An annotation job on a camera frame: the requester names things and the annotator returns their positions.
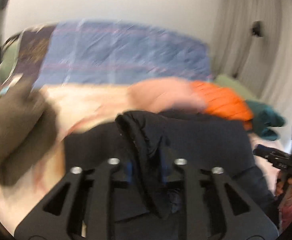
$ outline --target cream bedsheet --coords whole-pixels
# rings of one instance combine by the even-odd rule
[[[113,121],[122,112],[136,110],[129,100],[127,86],[75,85],[45,86],[41,89],[58,113],[59,135],[55,146],[11,188],[0,187],[0,222],[13,235],[28,212],[63,177],[64,153],[62,139],[70,132],[83,132]],[[282,149],[279,142],[268,142],[250,135],[252,147],[262,143]],[[273,190],[277,170],[256,157],[257,165],[266,175]]]

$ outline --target brown hat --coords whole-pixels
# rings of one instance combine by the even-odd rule
[[[21,80],[0,97],[0,184],[14,185],[54,145],[56,114]]]

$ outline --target bolt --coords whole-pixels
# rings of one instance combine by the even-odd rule
[[[186,159],[176,159],[176,160],[174,160],[174,163],[176,165],[186,165],[187,164],[187,160]]]
[[[80,174],[83,172],[83,169],[81,167],[72,167],[70,169],[70,172],[73,174]]]
[[[120,162],[120,160],[118,158],[110,158],[108,159],[108,163],[110,165],[117,165]]]
[[[224,169],[222,167],[215,167],[215,168],[212,168],[211,172],[213,174],[223,174]]]

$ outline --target screw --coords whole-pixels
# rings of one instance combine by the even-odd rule
[[[83,169],[81,167],[72,167],[70,169],[70,172],[73,174],[80,174],[83,172]]]
[[[110,158],[108,159],[108,163],[110,165],[117,165],[120,162],[120,160],[118,158]]]
[[[187,160],[186,159],[176,159],[176,160],[174,160],[174,163],[176,165],[186,165],[187,164]]]
[[[215,168],[212,168],[211,172],[213,174],[223,174],[224,169],[222,167],[215,167]]]

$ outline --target orange clothing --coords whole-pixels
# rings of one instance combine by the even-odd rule
[[[206,101],[205,113],[228,120],[243,121],[246,130],[252,129],[250,120],[254,115],[245,101],[232,89],[202,81],[191,82],[191,87]]]

